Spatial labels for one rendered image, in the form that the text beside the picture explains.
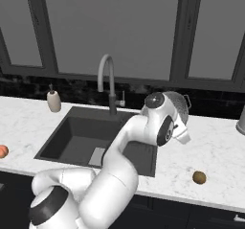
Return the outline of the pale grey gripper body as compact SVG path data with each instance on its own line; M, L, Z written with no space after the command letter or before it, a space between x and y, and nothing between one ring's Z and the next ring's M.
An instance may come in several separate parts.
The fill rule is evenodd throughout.
M185 126L178 126L174 129L174 138L185 145L190 141L188 129Z

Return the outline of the brown kiwi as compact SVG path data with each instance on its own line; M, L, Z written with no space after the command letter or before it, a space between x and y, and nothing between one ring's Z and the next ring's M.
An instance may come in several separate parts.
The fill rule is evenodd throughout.
M196 183L196 184L204 184L207 180L206 175L203 172L195 172L192 176L192 180Z

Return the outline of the grey arched sink faucet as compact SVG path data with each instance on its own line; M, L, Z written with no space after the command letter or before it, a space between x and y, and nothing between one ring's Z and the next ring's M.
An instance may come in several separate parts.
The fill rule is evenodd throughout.
M98 71L98 91L103 91L103 72L104 67L108 66L109 70L109 113L111 115L117 114L117 106L124 106L125 105L125 99L122 99L121 101L116 100L116 93L115 93L115 82L114 82L114 62L113 58L106 54L102 57L100 60L99 65L99 71Z

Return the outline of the dark grey sink basin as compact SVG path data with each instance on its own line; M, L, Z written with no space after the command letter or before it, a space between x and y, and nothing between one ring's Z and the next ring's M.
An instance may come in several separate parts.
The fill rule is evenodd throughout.
M132 116L73 106L34 158L100 169L100 159Z

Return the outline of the orange peach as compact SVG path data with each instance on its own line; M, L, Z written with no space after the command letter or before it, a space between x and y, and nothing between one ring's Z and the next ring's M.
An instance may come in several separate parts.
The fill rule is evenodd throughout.
M9 149L7 146L0 145L0 158L5 158L9 154Z

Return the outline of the grey round container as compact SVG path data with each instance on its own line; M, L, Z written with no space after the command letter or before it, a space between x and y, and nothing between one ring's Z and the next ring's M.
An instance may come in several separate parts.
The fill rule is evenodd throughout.
M243 107L240 118L238 122L236 123L235 127L238 132L245 135L245 106Z

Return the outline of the dark base cabinet run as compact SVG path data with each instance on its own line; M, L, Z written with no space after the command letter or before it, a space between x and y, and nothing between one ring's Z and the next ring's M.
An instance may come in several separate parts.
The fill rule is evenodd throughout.
M33 178L0 172L0 229L29 229ZM245 229L245 214L135 195L109 229Z

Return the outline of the dark framed window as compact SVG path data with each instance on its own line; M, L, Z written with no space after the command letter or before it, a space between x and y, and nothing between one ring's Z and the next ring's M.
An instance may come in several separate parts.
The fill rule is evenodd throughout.
M245 89L245 0L0 0L6 74Z

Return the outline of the beige soap dispenser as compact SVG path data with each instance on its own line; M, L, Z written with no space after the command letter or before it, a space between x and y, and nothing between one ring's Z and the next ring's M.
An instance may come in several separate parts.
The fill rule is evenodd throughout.
M51 83L49 84L49 88L50 91L47 93L47 103L50 110L57 113L61 110L61 99Z

